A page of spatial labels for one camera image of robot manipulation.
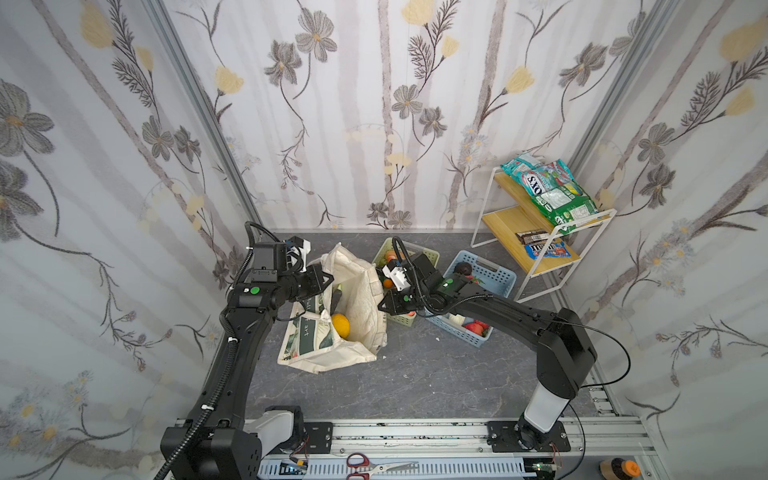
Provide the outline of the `dark toy cucumber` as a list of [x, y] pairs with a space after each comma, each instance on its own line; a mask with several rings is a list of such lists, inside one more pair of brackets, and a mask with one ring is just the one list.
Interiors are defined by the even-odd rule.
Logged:
[[332, 293], [331, 297], [331, 314], [334, 315], [337, 313], [338, 305], [341, 301], [343, 292], [341, 289], [335, 289]]

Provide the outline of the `light green plastic basket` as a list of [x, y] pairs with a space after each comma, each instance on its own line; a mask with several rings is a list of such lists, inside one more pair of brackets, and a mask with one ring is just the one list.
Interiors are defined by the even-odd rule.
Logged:
[[[425, 255], [434, 267], [437, 266], [440, 258], [438, 251], [407, 241], [402, 242], [401, 252], [397, 253], [396, 248], [393, 246], [393, 238], [386, 238], [374, 257], [374, 265], [379, 272], [378, 275], [381, 282], [384, 282], [386, 279], [384, 274], [380, 272], [384, 266], [388, 265], [391, 261], [399, 261], [405, 259], [405, 254], [402, 252], [402, 250], [406, 250], [412, 259], [415, 259], [419, 254]], [[385, 314], [385, 319], [389, 323], [395, 323], [405, 327], [412, 327], [416, 319], [416, 314], [413, 312], [404, 315]]]

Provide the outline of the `cream canvas grocery bag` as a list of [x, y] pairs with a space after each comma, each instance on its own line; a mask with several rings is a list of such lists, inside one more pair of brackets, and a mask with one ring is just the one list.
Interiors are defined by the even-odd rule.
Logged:
[[342, 244], [312, 263], [333, 275], [320, 294], [293, 304], [277, 363], [318, 374], [377, 359], [388, 343], [375, 266]]

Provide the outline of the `light blue plastic basket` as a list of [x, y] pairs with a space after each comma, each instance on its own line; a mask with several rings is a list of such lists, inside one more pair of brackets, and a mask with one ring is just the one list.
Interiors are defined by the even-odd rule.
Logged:
[[[480, 287], [502, 297], [507, 298], [515, 285], [517, 275], [512, 271], [466, 250], [461, 250], [443, 271], [443, 277], [454, 273], [460, 263], [467, 263], [471, 269], [473, 282]], [[446, 316], [425, 316], [425, 319], [446, 331], [447, 333], [464, 340], [465, 342], [480, 348], [493, 333], [490, 326], [484, 327], [480, 334], [468, 328], [475, 320], [465, 317], [462, 323], [451, 320]]]

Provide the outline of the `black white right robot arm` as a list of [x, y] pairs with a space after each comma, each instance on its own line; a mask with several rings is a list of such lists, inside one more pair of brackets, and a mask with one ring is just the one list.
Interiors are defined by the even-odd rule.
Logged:
[[381, 270], [394, 287], [378, 304], [380, 311], [464, 316], [512, 336], [536, 353], [537, 386], [517, 422], [516, 436], [525, 450], [546, 444], [597, 360], [578, 315], [566, 308], [552, 312], [517, 303], [461, 273], [444, 277], [423, 254], [391, 260]]

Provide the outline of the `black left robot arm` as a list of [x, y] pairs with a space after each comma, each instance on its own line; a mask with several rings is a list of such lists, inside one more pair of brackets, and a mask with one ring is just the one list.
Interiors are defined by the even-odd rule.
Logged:
[[264, 434], [245, 430], [245, 407], [257, 360], [280, 307], [323, 293], [334, 277], [318, 264], [303, 272], [242, 273], [219, 320], [224, 335], [189, 413], [164, 432], [157, 479], [255, 479]]

